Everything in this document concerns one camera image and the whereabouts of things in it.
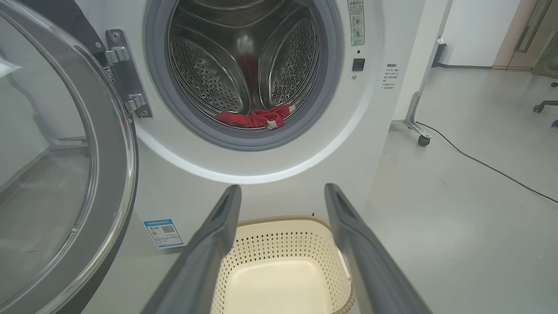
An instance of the screw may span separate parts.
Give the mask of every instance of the screw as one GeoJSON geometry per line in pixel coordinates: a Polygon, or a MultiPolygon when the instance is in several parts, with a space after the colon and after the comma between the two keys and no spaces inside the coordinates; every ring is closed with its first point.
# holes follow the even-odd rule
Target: screw
{"type": "Polygon", "coordinates": [[[110,39],[112,39],[112,41],[114,41],[114,42],[119,42],[120,41],[120,34],[117,31],[111,32],[110,33],[110,39]]]}

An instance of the perforated basket side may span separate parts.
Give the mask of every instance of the perforated basket side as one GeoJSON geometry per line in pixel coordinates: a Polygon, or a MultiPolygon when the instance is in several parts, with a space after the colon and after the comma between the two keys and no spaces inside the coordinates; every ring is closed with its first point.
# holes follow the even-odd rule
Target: perforated basket side
{"type": "Polygon", "coordinates": [[[319,220],[297,217],[254,221],[237,229],[234,246],[221,263],[212,314],[224,313],[227,284],[235,268],[258,261],[300,257],[312,259],[320,266],[333,312],[346,313],[355,302],[355,293],[331,231],[319,220]]]}

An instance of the gray rubber seal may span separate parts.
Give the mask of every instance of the gray rubber seal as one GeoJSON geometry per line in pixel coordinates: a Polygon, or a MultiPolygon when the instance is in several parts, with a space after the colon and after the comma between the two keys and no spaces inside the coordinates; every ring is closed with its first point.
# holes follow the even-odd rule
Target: gray rubber seal
{"type": "Polygon", "coordinates": [[[235,129],[222,125],[199,111],[180,89],[169,57],[169,25],[176,2],[153,0],[145,28],[146,57],[153,82],[172,113],[192,132],[224,148],[242,151],[272,149],[308,130],[331,102],[340,78],[343,35],[333,0],[299,1],[309,7],[320,34],[318,77],[304,106],[279,129],[235,129]]]}

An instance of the basket bottom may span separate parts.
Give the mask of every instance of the basket bottom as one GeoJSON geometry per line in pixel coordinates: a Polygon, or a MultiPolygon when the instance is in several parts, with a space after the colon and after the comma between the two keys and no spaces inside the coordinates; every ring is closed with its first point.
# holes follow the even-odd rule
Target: basket bottom
{"type": "Polygon", "coordinates": [[[326,314],[328,286],[309,258],[281,258],[237,267],[229,277],[225,314],[326,314]]]}

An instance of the blue and white sticker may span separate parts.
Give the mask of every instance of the blue and white sticker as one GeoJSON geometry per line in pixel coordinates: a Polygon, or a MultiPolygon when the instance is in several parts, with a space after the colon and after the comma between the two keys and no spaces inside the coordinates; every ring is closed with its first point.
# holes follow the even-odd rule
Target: blue and white sticker
{"type": "Polygon", "coordinates": [[[184,245],[172,219],[144,221],[143,224],[159,249],[184,245]]]}

